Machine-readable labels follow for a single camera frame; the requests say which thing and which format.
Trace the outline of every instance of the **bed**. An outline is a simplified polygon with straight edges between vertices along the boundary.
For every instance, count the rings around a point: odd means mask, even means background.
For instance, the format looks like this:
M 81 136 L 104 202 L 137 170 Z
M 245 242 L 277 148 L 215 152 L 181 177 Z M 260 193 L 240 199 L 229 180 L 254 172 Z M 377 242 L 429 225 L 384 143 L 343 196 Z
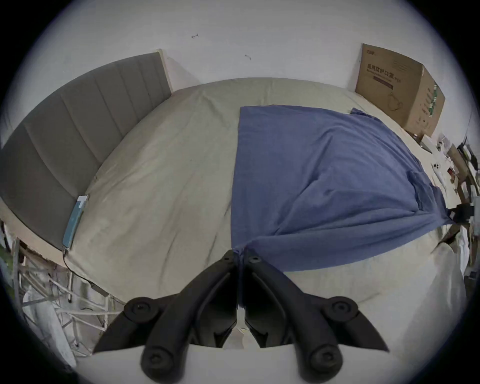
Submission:
M 443 188 L 435 175 L 432 154 L 363 97 L 299 80 L 225 80 L 176 91 L 125 133 L 84 191 L 89 197 L 65 258 L 67 266 L 124 302 L 178 293 L 231 248 L 230 204 L 240 108 L 272 104 L 341 113 L 357 108 L 379 118 L 442 189 L 447 207 L 460 203 L 454 189 Z M 412 342 L 412 333 L 406 329 L 392 329 L 400 309 L 386 303 L 404 299 L 401 311 L 408 317 L 403 320 L 416 324 L 413 334 L 418 336 L 422 324 L 436 330 L 431 333 L 436 335 L 435 343 L 448 334 L 465 301 L 459 262 L 451 248 L 438 246 L 447 229 L 438 228 L 356 263 L 286 274 L 307 293 L 355 300 L 384 332 L 392 353 L 414 369 L 430 355 L 417 361 L 405 358 L 420 341 Z M 439 288 L 445 278 L 453 282 L 448 290 Z M 422 294 L 405 291 L 417 283 L 423 284 Z M 453 294 L 455 305 L 445 306 Z M 440 309 L 433 313 L 448 319 L 442 327 L 432 326 L 431 316 L 417 316 L 423 300 L 438 303 Z M 429 345 L 432 352 L 437 344 Z

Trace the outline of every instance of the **black object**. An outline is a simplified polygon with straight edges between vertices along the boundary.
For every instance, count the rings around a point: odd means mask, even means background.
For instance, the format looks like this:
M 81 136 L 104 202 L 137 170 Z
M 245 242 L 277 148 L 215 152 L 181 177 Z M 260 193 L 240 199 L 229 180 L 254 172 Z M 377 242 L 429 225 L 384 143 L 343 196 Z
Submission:
M 448 211 L 450 218 L 457 224 L 467 224 L 473 214 L 474 208 L 470 203 L 459 204 Z
M 343 363 L 338 343 L 388 351 L 353 300 L 305 294 L 255 252 L 246 250 L 240 258 L 230 250 L 179 294 L 130 300 L 94 353 L 145 345 L 144 373 L 158 383 L 174 383 L 182 376 L 189 343 L 223 346 L 237 322 L 239 298 L 259 346 L 295 344 L 300 375 L 308 382 L 338 373 Z

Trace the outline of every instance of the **fabric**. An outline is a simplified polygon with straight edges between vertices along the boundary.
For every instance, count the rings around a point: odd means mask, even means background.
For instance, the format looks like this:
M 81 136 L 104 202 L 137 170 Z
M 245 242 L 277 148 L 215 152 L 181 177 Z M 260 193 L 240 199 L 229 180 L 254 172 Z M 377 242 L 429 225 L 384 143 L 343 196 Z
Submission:
M 1 149 L 0 197 L 8 208 L 61 249 L 75 199 L 138 123 L 134 108 L 143 117 L 170 96 L 166 82 L 155 52 L 97 68 L 49 95 Z
M 283 271 L 376 256 L 453 222 L 441 190 L 379 119 L 242 107 L 232 245 Z
M 100 162 L 78 132 L 60 93 L 55 92 L 38 104 L 23 124 L 38 154 L 62 187 L 74 198 L 82 194 Z
M 152 101 L 138 62 L 135 57 L 129 57 L 119 60 L 115 64 L 120 71 L 125 88 L 127 88 L 137 118 L 141 120 L 152 110 Z
M 289 79 L 203 84 L 175 92 L 106 159 L 87 190 L 89 199 L 67 265 L 122 301 L 178 293 L 231 248 L 240 108 L 271 104 L 341 113 L 361 108 L 384 121 L 440 185 L 432 154 L 346 89 Z M 459 204 L 453 188 L 445 198 L 449 207 Z M 287 275 L 307 293 L 360 302 L 401 284 L 441 238 L 439 228 L 367 260 Z
M 92 71 L 98 89 L 122 136 L 137 125 L 138 119 L 115 63 Z
M 122 140 L 122 135 L 89 72 L 60 89 L 60 94 L 76 129 L 99 164 Z
M 12 133 L 0 151 L 0 193 L 24 224 L 61 249 L 63 232 L 76 199 L 52 175 L 23 125 Z

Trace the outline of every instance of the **bed frame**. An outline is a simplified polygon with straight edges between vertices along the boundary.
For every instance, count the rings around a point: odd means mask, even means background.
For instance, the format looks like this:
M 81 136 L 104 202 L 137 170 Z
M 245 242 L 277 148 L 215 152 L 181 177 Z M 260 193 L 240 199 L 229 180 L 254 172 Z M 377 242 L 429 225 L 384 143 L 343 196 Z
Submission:
M 2 220 L 59 262 L 77 197 L 125 135 L 170 95 L 160 50 L 96 68 L 49 95 L 0 151 Z

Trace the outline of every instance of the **white wall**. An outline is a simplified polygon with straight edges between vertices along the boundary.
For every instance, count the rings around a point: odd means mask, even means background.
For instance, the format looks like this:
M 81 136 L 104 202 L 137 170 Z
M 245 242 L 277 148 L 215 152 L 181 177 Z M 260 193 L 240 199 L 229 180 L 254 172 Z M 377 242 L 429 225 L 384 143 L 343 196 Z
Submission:
M 75 3 L 49 26 L 19 70 L 0 120 L 1 142 L 51 92 L 128 56 L 163 48 L 201 83 L 288 77 L 353 90 L 363 42 L 426 66 L 446 96 L 439 128 L 459 144 L 474 105 L 468 83 L 430 25 L 394 0 Z

